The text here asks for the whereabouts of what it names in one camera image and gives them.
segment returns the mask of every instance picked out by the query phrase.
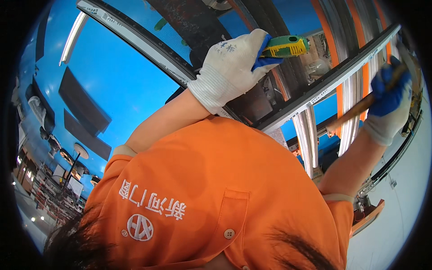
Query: wooden handle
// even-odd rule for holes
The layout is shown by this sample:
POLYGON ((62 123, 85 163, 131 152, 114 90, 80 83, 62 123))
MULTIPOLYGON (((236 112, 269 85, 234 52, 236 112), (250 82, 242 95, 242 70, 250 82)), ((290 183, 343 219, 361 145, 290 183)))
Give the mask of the wooden handle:
POLYGON ((342 126, 342 124, 347 122, 349 119, 362 114, 362 112, 366 111, 367 109, 369 109, 370 106, 372 106, 374 101, 375 101, 375 97, 372 95, 372 93, 369 93, 366 97, 364 97, 357 104, 355 104, 351 109, 349 109, 349 111, 347 111, 344 115, 342 115, 342 117, 336 119, 335 121, 331 122, 328 126, 326 126, 325 128, 327 129, 327 133, 330 134, 332 131, 342 126))
MULTIPOLYGON (((404 73, 406 70, 407 70, 406 64, 401 64, 400 66, 398 66, 393 72, 390 82, 386 85, 385 91, 392 89, 395 86, 395 84, 398 82, 402 73, 404 73)), ((349 109, 349 111, 347 111, 344 115, 342 115, 342 117, 336 119, 335 121, 327 125, 325 127, 327 130, 327 134, 330 136, 330 134, 333 131, 335 131, 338 127, 340 127, 343 123, 347 122, 351 118, 356 117, 357 115, 362 114, 362 112, 366 111, 367 109, 369 109, 369 107, 372 106, 374 101, 375 101, 375 97, 372 95, 372 93, 369 93, 366 97, 364 97, 357 104, 355 104, 351 109, 349 109)))

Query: white wall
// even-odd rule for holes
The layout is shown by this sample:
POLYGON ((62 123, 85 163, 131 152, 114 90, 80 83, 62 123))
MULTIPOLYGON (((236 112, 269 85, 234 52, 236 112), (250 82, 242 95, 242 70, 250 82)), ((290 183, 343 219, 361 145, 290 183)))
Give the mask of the white wall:
MULTIPOLYGON (((368 193, 371 203, 385 200, 381 215, 349 242, 347 269, 387 269, 408 238, 426 192, 432 156, 429 98, 422 101, 422 122, 405 154, 376 188, 368 193), (397 182, 391 189, 390 178, 397 182)), ((395 145, 403 139, 395 138, 395 145)), ((390 147, 385 161, 398 147, 390 147)), ((375 171, 382 167, 378 164, 375 171)))

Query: shirt button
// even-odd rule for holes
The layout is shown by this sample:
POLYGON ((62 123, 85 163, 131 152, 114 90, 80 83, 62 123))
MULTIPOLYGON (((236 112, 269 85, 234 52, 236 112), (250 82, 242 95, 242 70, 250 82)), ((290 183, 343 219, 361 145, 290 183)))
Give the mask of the shirt button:
POLYGON ((233 229, 228 229, 223 233, 223 236, 225 236, 226 239, 231 239, 235 235, 235 231, 233 229))

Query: white work glove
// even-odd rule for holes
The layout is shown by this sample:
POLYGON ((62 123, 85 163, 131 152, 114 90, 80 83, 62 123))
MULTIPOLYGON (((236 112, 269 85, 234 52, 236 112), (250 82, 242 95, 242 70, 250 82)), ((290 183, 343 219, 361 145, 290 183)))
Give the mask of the white work glove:
POLYGON ((258 58, 271 36, 262 29, 213 45, 207 53, 200 75, 187 86, 211 113, 254 87, 280 58, 258 58))
POLYGON ((405 71, 393 89, 385 91, 399 60, 391 56, 391 65, 384 64, 371 81, 374 104, 369 108, 364 129, 374 141, 383 146, 391 145, 393 137, 407 122, 411 106, 411 74, 405 71))

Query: floor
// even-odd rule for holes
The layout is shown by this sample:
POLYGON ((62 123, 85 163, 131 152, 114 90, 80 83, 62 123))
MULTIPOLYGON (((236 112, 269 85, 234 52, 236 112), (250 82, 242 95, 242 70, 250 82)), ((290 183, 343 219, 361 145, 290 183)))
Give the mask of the floor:
MULTIPOLYGON (((108 4, 119 9, 157 37, 170 45, 186 61, 188 46, 181 44, 181 38, 170 27, 164 26, 160 31, 154 25, 161 16, 142 0, 131 0, 127 3, 119 0, 107 0, 108 4)), ((320 22, 309 1, 296 5, 288 5, 282 0, 273 1, 282 14, 292 34, 302 34, 320 28, 320 22)), ((134 128, 153 112, 162 107, 167 98, 178 88, 177 83, 167 77, 146 58, 120 38, 89 19, 76 43, 70 62, 59 66, 60 56, 69 31, 79 14, 75 0, 55 1, 48 16, 44 39, 44 56, 35 62, 37 28, 32 34, 20 62, 20 97, 25 101, 24 91, 34 76, 44 97, 55 112, 55 128, 53 135, 61 146, 71 155, 76 156, 73 144, 78 140, 64 128, 63 111, 70 113, 69 108, 58 94, 66 66, 70 68, 85 91, 95 100, 97 105, 112 119, 108 128, 98 138, 112 149, 123 144, 134 128)), ((236 37, 247 33, 245 25, 235 12, 229 12, 220 18, 228 32, 236 37)), ((23 129, 29 137, 32 153, 38 160, 49 164, 52 170, 57 164, 64 169, 70 165, 56 154, 54 160, 48 157, 46 141, 39 136, 39 123, 23 103, 27 114, 23 129)), ((315 107, 317 124, 337 112, 336 96, 326 99, 315 107)), ((296 136, 292 121, 282 126, 286 140, 296 136)), ((102 177, 106 160, 87 149, 89 159, 79 159, 90 171, 102 177)), ((81 178, 84 184, 83 197, 87 198, 92 190, 90 176, 81 178)))

